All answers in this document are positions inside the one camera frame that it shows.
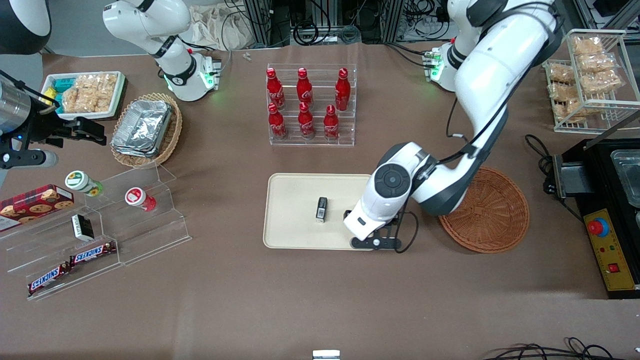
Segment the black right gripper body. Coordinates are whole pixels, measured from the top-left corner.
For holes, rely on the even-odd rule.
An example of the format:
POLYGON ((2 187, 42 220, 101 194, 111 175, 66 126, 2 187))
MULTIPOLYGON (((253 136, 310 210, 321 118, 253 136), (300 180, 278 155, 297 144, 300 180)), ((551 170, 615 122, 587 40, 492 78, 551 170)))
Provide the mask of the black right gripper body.
POLYGON ((29 117, 16 129, 2 134, 1 148, 11 150, 12 140, 18 136, 21 136, 27 145, 36 142, 62 148, 64 140, 78 141, 82 138, 75 133, 82 121, 82 116, 65 120, 57 114, 35 115, 29 117))

